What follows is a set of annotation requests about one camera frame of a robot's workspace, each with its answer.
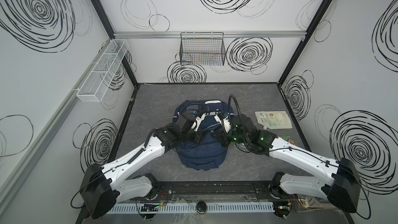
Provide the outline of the navy blue student backpack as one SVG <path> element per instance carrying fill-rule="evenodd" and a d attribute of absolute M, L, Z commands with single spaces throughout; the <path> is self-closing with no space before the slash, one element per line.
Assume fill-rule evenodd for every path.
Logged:
<path fill-rule="evenodd" d="M 227 146 L 222 146 L 221 142 L 212 134 L 219 130 L 222 131 L 222 124 L 215 119 L 215 116 L 218 114 L 227 115 L 228 105 L 221 100 L 186 100 L 176 108 L 173 116 L 173 120 L 176 120 L 182 112 L 199 113 L 206 110 L 205 105 L 208 106 L 209 111 L 205 113 L 206 116 L 199 125 L 199 130 L 202 131 L 200 142 L 196 144 L 189 141 L 174 148 L 181 163 L 197 171 L 216 169 L 226 158 Z"/>

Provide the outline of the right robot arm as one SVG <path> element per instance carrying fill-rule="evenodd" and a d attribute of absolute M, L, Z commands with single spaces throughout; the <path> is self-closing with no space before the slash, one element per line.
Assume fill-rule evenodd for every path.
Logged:
<path fill-rule="evenodd" d="M 358 211 L 359 196 L 364 189 L 355 165 L 349 159 L 335 160 L 299 148 L 269 131 L 257 129 L 244 115 L 217 114 L 215 121 L 222 129 L 214 136 L 222 144 L 242 143 L 250 153 L 280 159 L 310 174 L 275 173 L 268 185 L 274 199 L 305 195 L 327 200 L 347 213 Z"/>

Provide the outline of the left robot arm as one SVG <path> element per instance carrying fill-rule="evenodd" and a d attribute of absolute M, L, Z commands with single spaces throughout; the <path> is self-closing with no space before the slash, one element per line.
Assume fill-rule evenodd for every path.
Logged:
<path fill-rule="evenodd" d="M 102 166 L 97 163 L 89 166 L 77 192 L 84 201 L 81 209 L 85 217 L 98 219 L 117 203 L 132 198 L 155 198 L 157 181 L 153 176 L 143 175 L 138 179 L 129 176 L 178 145 L 199 141 L 200 125 L 205 118 L 205 112 L 180 113 L 166 126 L 152 129 L 146 141 L 126 155 Z"/>

